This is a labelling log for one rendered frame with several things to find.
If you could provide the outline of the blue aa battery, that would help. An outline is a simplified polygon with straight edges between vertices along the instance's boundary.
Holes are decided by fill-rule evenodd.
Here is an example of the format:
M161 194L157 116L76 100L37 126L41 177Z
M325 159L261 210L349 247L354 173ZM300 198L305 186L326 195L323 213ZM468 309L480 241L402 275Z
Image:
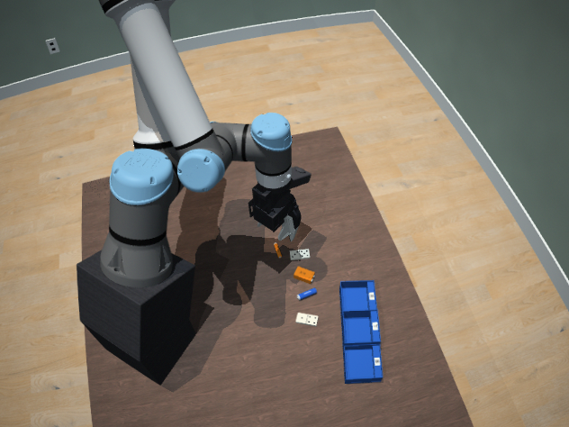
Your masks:
M314 295L314 294L316 294L316 293L317 293L316 288L312 288L312 289L310 289L310 290L308 290L308 291L305 291L305 292L303 292L303 293L297 295L297 298L298 298L298 300L301 300L301 299L304 299L305 297L308 297L308 296L310 296L310 295Z

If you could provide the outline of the blue rack of three bins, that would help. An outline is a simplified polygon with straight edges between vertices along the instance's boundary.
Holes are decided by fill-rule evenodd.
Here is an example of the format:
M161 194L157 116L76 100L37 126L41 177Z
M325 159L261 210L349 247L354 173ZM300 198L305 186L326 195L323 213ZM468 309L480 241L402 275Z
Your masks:
M340 281L339 298L345 382L381 382L383 370L375 281Z

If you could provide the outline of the white domino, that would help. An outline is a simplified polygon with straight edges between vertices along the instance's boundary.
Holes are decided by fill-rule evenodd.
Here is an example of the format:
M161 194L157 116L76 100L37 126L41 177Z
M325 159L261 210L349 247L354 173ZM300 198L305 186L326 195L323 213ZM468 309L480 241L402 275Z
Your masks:
M290 250L290 258L291 258L291 260L309 259L310 258L309 249L307 249L307 250Z
M318 316L310 315L305 313L298 313L296 318L296 323L316 326L318 321Z

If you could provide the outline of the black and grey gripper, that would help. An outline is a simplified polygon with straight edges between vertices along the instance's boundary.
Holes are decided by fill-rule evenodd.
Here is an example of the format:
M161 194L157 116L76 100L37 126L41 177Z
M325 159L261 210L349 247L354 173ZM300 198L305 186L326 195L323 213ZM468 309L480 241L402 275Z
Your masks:
M291 180L285 186L267 190L257 182L252 188L253 199L248 202L249 215L250 217L254 215L254 219L258 221L257 227L263 224L275 232L282 225L282 230L278 235L279 241L288 235L290 241L293 241L302 218L294 195L291 194L290 189L286 190L290 185ZM251 206L253 212L251 212Z

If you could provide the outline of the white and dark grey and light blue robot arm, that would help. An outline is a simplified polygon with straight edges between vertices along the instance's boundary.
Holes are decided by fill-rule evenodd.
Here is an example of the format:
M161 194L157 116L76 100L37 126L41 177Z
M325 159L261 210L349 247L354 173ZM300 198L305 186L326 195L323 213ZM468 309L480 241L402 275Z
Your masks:
M100 256L103 273L122 286L155 286L171 274L168 210L184 186L211 190L232 160L255 162L266 188L291 180L289 190L312 175L292 168L290 124L281 114L261 114L250 124L209 121L171 39L168 10L175 1L99 0L130 53L139 124L134 151L112 166Z

